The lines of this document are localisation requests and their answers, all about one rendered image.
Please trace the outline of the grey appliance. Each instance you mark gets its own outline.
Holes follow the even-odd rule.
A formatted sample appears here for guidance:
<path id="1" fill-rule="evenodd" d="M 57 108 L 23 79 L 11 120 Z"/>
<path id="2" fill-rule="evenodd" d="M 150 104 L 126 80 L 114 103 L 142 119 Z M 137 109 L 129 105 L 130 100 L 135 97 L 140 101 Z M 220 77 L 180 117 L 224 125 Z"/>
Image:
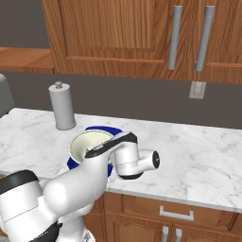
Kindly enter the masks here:
<path id="1" fill-rule="evenodd" d="M 0 118 L 12 110 L 14 106 L 8 80 L 3 74 L 0 74 Z"/>

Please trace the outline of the wooden wall shelf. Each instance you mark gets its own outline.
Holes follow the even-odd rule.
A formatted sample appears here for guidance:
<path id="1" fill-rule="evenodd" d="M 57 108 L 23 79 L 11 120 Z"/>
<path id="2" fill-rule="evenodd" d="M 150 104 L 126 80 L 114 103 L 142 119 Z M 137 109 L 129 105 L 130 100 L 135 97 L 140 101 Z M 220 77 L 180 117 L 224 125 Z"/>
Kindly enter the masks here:
<path id="1" fill-rule="evenodd" d="M 39 48 L 0 47 L 0 71 L 53 74 L 51 51 Z"/>

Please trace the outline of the narrow wooden wall cupboard door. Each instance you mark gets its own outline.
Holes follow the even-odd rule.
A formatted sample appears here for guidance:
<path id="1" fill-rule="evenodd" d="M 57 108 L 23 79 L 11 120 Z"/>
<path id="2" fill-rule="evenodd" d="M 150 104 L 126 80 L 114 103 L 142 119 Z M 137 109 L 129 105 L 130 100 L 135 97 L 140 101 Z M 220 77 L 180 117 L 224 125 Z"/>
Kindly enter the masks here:
<path id="1" fill-rule="evenodd" d="M 205 9 L 209 6 L 214 7 L 214 16 L 203 68 L 197 71 Z M 187 79 L 242 84 L 242 0 L 195 0 L 186 60 Z"/>

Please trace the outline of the wide wooden wall cupboard door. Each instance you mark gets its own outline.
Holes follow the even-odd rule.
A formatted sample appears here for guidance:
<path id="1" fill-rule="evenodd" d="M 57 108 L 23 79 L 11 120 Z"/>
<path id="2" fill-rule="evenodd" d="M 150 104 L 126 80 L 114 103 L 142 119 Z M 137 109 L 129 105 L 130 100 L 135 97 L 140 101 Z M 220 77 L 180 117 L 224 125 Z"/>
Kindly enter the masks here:
<path id="1" fill-rule="evenodd" d="M 42 0 L 54 70 L 181 79 L 194 0 Z M 174 7 L 182 6 L 176 67 L 168 69 Z"/>

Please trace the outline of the grey paper towel holder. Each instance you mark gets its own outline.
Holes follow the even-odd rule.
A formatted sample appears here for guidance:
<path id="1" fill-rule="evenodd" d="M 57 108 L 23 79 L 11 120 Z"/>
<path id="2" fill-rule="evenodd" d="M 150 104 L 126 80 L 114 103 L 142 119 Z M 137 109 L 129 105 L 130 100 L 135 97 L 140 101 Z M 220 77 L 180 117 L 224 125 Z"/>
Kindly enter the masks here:
<path id="1" fill-rule="evenodd" d="M 70 130 L 77 123 L 74 116 L 70 85 L 56 81 L 48 88 L 58 130 Z"/>

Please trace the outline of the blue plate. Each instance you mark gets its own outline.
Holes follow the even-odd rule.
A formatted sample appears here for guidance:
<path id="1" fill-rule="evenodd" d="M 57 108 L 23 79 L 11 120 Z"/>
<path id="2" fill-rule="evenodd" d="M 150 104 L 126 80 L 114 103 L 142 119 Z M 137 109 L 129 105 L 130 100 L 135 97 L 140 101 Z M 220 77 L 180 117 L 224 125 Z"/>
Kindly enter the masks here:
<path id="1" fill-rule="evenodd" d="M 112 134 L 113 136 L 121 132 L 120 129 L 113 128 L 113 127 L 107 127 L 107 126 L 91 126 L 91 127 L 86 128 L 85 130 L 105 130 L 106 132 Z M 80 164 L 77 164 L 76 162 L 74 162 L 69 156 L 69 159 L 67 161 L 67 166 L 69 169 L 74 169 L 74 168 L 78 167 L 79 165 Z"/>

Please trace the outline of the cream bowl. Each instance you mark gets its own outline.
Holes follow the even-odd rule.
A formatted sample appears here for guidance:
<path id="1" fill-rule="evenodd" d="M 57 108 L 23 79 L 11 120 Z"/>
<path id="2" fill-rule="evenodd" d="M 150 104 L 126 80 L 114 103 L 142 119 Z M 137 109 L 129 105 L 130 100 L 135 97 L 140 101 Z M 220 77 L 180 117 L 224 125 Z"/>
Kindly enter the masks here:
<path id="1" fill-rule="evenodd" d="M 70 141 L 69 156 L 74 162 L 81 164 L 89 150 L 111 138 L 113 138 L 113 135 L 105 130 L 85 130 Z"/>

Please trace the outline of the white wall socket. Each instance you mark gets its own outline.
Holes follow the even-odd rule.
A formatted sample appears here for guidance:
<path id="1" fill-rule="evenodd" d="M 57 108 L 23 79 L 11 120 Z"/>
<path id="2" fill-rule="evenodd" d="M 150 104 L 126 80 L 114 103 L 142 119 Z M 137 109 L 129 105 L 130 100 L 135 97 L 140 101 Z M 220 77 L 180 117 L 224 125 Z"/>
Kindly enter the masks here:
<path id="1" fill-rule="evenodd" d="M 206 83 L 202 81 L 193 81 L 190 88 L 190 98 L 203 99 L 206 89 Z"/>

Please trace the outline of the wooden base cupboard door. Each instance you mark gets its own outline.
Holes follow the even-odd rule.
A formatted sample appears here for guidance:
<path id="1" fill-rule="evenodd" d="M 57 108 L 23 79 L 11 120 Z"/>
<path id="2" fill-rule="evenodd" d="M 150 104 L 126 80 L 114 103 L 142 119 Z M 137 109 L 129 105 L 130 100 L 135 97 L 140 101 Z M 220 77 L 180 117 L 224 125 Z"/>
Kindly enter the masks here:
<path id="1" fill-rule="evenodd" d="M 181 242 L 242 242 L 239 235 L 178 224 L 171 226 L 169 242 L 174 242 L 176 229 L 182 230 Z"/>
<path id="2" fill-rule="evenodd" d="M 122 216 L 112 213 L 105 215 L 108 242 L 161 242 L 163 226 L 171 224 L 156 222 L 135 216 Z"/>

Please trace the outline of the narrow wooden base cupboard panel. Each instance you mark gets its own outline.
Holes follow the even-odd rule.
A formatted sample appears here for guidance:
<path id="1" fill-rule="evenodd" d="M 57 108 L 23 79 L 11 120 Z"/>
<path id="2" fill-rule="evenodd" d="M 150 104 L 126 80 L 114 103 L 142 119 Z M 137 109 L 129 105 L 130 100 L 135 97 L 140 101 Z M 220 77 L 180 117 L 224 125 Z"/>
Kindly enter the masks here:
<path id="1" fill-rule="evenodd" d="M 106 242 L 106 224 L 103 198 L 94 203 L 91 212 L 83 217 L 87 229 L 93 234 L 96 242 Z"/>

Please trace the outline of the wooden drawer front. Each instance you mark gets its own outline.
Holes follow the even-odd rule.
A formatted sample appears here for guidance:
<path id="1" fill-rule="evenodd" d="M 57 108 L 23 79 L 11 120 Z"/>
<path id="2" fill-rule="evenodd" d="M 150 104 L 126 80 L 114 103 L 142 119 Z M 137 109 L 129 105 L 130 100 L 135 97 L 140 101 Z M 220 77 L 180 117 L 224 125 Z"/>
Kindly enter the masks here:
<path id="1" fill-rule="evenodd" d="M 193 211 L 194 221 L 185 221 L 159 216 L 160 205 L 162 205 L 167 212 L 171 213 L 187 215 L 189 211 Z M 230 231 L 233 228 L 233 225 L 238 217 L 238 213 L 234 212 L 128 195 L 123 196 L 123 208 L 125 212 L 131 214 L 162 220 L 174 220 L 177 223 L 190 224 L 200 227 L 211 227 L 225 231 Z"/>

